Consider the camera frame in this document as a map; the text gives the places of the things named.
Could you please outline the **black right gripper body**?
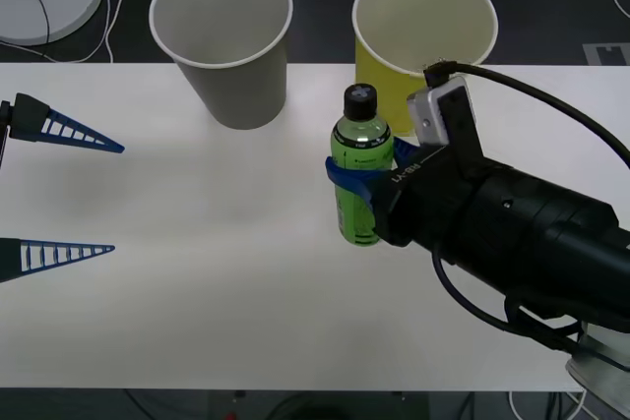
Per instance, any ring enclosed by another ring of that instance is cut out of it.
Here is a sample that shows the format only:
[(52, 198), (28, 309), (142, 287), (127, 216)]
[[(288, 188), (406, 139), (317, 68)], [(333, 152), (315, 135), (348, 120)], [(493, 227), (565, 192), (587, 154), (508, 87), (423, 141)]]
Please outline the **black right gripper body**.
[(413, 242), (440, 250), (451, 264), (485, 264), (487, 253), (465, 226), (465, 216), (487, 178), (481, 151), (464, 156), (448, 146), (421, 146), (415, 163), (395, 168), (385, 189), (395, 194), (392, 209), (373, 208), (374, 230), (397, 247)]

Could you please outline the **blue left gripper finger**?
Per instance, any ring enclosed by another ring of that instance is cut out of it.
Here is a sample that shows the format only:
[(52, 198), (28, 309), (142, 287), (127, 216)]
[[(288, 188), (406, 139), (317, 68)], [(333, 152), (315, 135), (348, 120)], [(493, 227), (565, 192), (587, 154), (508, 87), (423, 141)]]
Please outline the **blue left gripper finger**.
[(1, 282), (106, 255), (113, 245), (1, 239)]
[(23, 93), (17, 93), (13, 103), (13, 138), (113, 153), (125, 150), (107, 136)]

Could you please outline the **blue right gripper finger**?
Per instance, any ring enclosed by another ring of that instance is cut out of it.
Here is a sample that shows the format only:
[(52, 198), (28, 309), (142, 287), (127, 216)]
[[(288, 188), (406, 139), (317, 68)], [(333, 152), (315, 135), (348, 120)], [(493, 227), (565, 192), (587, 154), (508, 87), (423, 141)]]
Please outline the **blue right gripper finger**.
[(331, 156), (325, 160), (329, 180), (337, 187), (359, 197), (370, 209), (392, 209), (395, 194), (385, 189), (385, 181), (393, 168), (346, 169), (337, 165)]
[(421, 146), (410, 143), (402, 138), (395, 137), (393, 140), (393, 157), (397, 168), (408, 167), (417, 160), (421, 151)]

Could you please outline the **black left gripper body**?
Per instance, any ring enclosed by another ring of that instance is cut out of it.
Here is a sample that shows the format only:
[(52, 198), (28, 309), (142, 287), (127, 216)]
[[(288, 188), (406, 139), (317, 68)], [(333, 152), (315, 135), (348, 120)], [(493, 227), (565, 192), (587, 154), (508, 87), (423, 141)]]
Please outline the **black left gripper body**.
[(9, 101), (2, 100), (0, 106), (0, 164), (3, 162), (6, 142), (9, 138), (11, 120), (12, 106)]

